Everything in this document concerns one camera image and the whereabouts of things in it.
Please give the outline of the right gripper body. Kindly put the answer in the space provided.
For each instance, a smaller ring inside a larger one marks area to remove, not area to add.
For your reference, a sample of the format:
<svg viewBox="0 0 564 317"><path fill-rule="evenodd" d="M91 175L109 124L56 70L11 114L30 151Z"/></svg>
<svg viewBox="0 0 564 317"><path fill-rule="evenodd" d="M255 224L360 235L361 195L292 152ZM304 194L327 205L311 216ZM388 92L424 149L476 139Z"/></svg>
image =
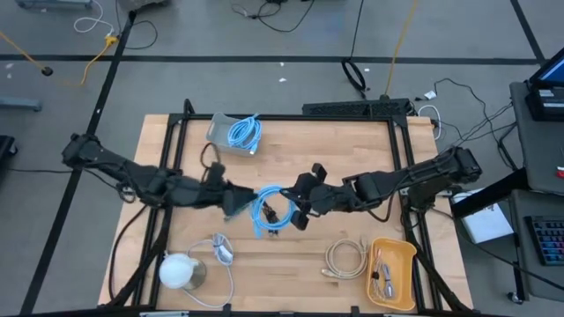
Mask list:
<svg viewBox="0 0 564 317"><path fill-rule="evenodd" d="M349 188L345 185L328 185L311 173L302 173L294 184L294 190L302 194L303 201L295 202L301 211L313 210L320 215L329 211L349 211Z"/></svg>

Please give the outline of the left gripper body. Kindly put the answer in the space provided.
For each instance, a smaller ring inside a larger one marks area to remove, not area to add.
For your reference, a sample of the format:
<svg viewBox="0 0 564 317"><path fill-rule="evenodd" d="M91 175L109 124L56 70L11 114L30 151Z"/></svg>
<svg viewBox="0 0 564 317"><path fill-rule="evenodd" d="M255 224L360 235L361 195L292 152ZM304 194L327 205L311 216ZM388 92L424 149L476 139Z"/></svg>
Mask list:
<svg viewBox="0 0 564 317"><path fill-rule="evenodd" d="M232 206L231 182L221 177L208 175L200 183L196 199L189 207L202 209L210 206L218 206L224 210Z"/></svg>

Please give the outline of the grey plastic bin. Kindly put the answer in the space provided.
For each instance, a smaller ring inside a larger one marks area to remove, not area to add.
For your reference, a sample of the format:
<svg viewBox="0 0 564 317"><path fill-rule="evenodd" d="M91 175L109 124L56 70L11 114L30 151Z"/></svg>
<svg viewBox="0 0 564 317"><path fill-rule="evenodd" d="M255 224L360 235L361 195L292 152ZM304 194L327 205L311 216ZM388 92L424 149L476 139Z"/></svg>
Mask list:
<svg viewBox="0 0 564 317"><path fill-rule="evenodd" d="M223 113L216 113L205 135L206 140L221 151L243 157L256 155L262 137L262 123L258 114L236 119Z"/></svg>

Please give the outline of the white globe lamp brass base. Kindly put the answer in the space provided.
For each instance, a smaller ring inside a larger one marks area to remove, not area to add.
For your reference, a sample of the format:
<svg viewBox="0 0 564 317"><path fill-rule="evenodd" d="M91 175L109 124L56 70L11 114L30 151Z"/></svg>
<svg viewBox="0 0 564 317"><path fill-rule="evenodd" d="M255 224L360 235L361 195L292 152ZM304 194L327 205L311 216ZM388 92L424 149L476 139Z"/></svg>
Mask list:
<svg viewBox="0 0 564 317"><path fill-rule="evenodd" d="M159 268L160 282L168 289L195 290L204 283L206 274L203 262L182 253L166 255Z"/></svg>

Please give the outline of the black perforated long box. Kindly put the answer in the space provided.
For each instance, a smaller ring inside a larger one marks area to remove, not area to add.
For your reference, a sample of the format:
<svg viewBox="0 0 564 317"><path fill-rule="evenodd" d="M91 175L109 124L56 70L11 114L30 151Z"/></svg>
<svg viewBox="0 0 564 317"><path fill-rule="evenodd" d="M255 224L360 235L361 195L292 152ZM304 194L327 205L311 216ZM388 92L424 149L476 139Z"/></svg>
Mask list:
<svg viewBox="0 0 564 317"><path fill-rule="evenodd" d="M410 108L408 99L361 100L304 104L302 113L304 115L376 117L405 115Z"/></svg>

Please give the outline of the yellow plastic bin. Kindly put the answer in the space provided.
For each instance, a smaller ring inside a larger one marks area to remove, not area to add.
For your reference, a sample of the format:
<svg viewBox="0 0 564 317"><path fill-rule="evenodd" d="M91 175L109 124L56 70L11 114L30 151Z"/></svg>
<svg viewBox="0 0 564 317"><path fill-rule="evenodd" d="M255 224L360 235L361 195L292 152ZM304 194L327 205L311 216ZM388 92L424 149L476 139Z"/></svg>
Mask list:
<svg viewBox="0 0 564 317"><path fill-rule="evenodd" d="M411 311L412 262L416 248L409 242L377 238L369 248L366 294L369 300L397 311Z"/></svg>

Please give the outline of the black diagonal bar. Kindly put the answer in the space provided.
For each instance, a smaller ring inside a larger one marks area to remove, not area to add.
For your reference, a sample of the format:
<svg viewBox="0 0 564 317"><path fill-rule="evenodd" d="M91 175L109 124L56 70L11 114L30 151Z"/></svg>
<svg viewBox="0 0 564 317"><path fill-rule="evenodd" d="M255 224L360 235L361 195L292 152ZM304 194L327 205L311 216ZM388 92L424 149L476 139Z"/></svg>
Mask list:
<svg viewBox="0 0 564 317"><path fill-rule="evenodd" d="M514 189L529 189L525 168L465 197L451 206L454 218L464 218L506 198Z"/></svg>

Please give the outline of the white flat box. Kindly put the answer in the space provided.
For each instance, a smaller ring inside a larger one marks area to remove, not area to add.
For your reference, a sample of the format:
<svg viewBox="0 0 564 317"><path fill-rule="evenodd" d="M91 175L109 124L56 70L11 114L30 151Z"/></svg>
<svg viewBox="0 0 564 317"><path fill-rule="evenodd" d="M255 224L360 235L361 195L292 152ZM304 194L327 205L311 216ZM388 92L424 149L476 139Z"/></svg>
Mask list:
<svg viewBox="0 0 564 317"><path fill-rule="evenodd" d="M513 227L498 203L463 217L459 222L475 244L496 240L514 233Z"/></svg>

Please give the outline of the black chair base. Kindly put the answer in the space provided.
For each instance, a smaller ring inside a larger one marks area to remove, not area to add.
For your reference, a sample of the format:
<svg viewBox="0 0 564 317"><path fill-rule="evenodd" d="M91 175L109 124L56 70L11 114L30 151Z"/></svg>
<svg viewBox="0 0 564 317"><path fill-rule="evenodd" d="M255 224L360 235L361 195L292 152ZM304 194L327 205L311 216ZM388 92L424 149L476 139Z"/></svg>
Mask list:
<svg viewBox="0 0 564 317"><path fill-rule="evenodd" d="M18 151L13 136L0 135L0 160L13 157Z"/></svg>

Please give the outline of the grey metal foot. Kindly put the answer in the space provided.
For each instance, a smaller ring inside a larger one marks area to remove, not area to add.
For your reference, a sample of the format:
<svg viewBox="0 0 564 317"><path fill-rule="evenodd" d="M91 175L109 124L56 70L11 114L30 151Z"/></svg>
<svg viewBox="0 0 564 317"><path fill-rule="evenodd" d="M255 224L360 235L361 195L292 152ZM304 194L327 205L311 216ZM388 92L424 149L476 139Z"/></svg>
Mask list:
<svg viewBox="0 0 564 317"><path fill-rule="evenodd" d="M15 3L23 9L31 9L34 6L52 6L52 5L73 5L91 8L93 0L14 0Z"/></svg>
<svg viewBox="0 0 564 317"><path fill-rule="evenodd" d="M40 112L42 105L39 100L0 97L0 108L15 108Z"/></svg>

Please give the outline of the grey side cart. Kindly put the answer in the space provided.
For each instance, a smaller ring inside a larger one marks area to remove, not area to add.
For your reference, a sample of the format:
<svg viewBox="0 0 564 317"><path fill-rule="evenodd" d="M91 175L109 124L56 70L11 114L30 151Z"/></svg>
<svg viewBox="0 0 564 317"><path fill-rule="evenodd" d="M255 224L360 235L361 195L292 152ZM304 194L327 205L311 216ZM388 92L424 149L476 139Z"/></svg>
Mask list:
<svg viewBox="0 0 564 317"><path fill-rule="evenodd" d="M564 179L556 176L557 168L564 166L564 122L532 119L525 102L529 94L527 84L514 82L509 90L528 183L527 189L515 190L510 196L510 210L519 240L518 261L525 270L562 287L558 289L525 275L524 289L527 296L564 302L564 265L542 265L525 222L527 217L564 218Z"/></svg>

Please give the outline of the backlit black keyboard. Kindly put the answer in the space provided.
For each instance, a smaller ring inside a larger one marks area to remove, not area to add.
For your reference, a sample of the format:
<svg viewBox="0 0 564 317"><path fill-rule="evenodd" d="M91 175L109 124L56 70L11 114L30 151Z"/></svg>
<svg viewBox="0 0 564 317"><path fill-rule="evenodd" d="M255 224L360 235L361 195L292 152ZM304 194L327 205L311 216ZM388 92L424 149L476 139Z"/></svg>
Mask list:
<svg viewBox="0 0 564 317"><path fill-rule="evenodd" d="M524 218L539 261L544 266L564 266L564 217Z"/></svg>

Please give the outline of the black device box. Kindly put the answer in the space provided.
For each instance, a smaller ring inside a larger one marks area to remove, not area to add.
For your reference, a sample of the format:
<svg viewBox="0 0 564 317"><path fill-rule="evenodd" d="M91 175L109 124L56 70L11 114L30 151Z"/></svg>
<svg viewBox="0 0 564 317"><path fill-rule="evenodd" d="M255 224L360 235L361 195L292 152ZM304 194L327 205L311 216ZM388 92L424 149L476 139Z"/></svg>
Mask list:
<svg viewBox="0 0 564 317"><path fill-rule="evenodd" d="M564 87L533 89L525 102L534 121L564 122Z"/></svg>

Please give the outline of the black laptop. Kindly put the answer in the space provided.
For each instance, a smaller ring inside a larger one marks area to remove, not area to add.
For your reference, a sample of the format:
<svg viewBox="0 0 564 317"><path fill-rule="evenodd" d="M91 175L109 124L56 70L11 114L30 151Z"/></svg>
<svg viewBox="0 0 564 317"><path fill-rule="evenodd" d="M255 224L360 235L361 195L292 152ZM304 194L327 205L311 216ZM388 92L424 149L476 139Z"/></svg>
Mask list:
<svg viewBox="0 0 564 317"><path fill-rule="evenodd" d="M564 87L564 48L543 64L530 78L532 85Z"/></svg>

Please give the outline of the black aluminium table frame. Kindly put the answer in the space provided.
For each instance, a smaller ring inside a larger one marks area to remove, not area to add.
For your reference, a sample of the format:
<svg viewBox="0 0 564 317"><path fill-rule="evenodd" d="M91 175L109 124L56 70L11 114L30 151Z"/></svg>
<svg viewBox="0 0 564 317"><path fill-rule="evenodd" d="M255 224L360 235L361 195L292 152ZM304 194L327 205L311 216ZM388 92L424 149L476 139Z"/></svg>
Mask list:
<svg viewBox="0 0 564 317"><path fill-rule="evenodd" d="M141 129L137 145L135 161L139 164L156 163L160 153L166 130L173 125L170 152L176 151L176 139L180 126L175 116L181 114L148 114ZM208 123L212 114L193 114L188 121L185 144L182 151L181 169L190 176L199 178L203 168L198 162L199 151L205 144ZM307 117L290 114L267 114L259 120L263 121L263 139L255 158L237 157L222 154L222 162L227 166L226 174L233 182L242 186L260 188L267 183L292 186L299 173L308 171L312 164L321 162L329 170L327 181L338 184L341 178L378 169L390 170L394 167L394 159L388 138L387 122L371 122L362 117ZM406 117L413 162L431 159L439 151L432 136L430 119L423 117ZM404 230L399 222L400 203L397 197L390 221L378 223L365 213L338 213L318 219L311 219L306 231L300 232L293 226L279 232L279 238L270 239L265 233L261 240L254 238L249 209L225 224L221 220L221 210L175 209L172 211L172 226L169 231L167 248L175 252L182 251L192 242L210 237L214 232L223 232L233 243L235 250L234 297L230 301L231 313L253 312L259 315L267 313L351 313L356 306L360 313L392 312L391 308L373 304L366 295L365 280L336 280L323 276L319 271L325 267L323 254L325 248L333 240L354 237L356 240L364 234L370 243L378 237L404 240ZM134 273L143 253L145 232L147 229L153 241L157 239L164 211L151 212L148 209L123 235L119 245L114 268L114 292L117 295L130 276ZM472 310L472 300L460 247L457 245L455 226L440 214L427 213L426 223L413 229L415 237L423 246L423 236L419 229L427 229L427 242L432 250L435 269L441 274L445 284L457 299ZM226 270L212 260L209 247L200 246L195 255L205 259L211 274L210 279L202 287L195 290L202 300L222 302L228 281L225 281ZM450 307L442 294L437 297L438 287L431 291L428 274L417 261L419 276L416 276L412 288L419 291L419 298L412 291L416 301L411 310L434 308L433 295L440 301L444 310ZM133 306L133 295L141 294L136 302L162 310L188 310L220 312L220 308L206 308L195 303L182 291L166 290L157 280L155 261L149 266L140 291L133 291L125 301L126 306Z"/></svg>

